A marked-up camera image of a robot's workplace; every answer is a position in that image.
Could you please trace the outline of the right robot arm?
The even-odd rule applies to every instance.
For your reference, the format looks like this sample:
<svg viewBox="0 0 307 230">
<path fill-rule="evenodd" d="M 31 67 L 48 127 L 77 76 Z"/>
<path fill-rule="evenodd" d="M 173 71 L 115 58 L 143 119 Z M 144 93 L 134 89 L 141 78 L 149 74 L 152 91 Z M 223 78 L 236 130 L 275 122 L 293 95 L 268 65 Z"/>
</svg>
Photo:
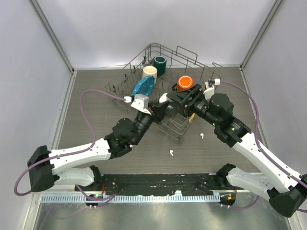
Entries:
<svg viewBox="0 0 307 230">
<path fill-rule="evenodd" d="M 217 185 L 249 190 L 269 201 L 284 217 L 291 217 L 307 198 L 307 176 L 283 163 L 257 138 L 257 134 L 233 115 L 234 105 L 226 94 L 210 93 L 199 84 L 185 91 L 163 94 L 159 102 L 169 101 L 184 116 L 196 114 L 214 126 L 219 140 L 244 155 L 263 176 L 247 173 L 227 164 L 218 172 Z"/>
</svg>

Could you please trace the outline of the white earbud case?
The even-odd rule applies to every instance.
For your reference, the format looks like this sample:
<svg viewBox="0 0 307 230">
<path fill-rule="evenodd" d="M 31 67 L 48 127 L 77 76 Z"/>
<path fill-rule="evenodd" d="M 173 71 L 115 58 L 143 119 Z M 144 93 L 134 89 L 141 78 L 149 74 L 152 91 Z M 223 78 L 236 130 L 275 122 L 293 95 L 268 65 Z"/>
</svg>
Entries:
<svg viewBox="0 0 307 230">
<path fill-rule="evenodd" d="M 161 95 L 161 97 L 159 98 L 159 103 L 164 103 L 169 101 L 169 98 L 167 97 L 167 93 L 164 93 Z"/>
</svg>

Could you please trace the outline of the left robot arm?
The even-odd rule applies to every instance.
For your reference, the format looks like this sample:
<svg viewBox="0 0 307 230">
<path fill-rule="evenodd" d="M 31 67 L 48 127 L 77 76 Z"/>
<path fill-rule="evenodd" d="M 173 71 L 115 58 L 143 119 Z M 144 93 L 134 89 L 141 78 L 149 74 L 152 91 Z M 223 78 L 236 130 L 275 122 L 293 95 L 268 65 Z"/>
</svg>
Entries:
<svg viewBox="0 0 307 230">
<path fill-rule="evenodd" d="M 64 179 L 62 173 L 77 166 L 119 158 L 129 153 L 139 144 L 152 123 L 159 124 L 165 117 L 169 101 L 149 102 L 148 108 L 138 111 L 135 119 L 120 119 L 112 132 L 95 143 L 85 144 L 69 149 L 48 150 L 47 146 L 38 147 L 27 166 L 31 192 L 42 192 Z"/>
</svg>

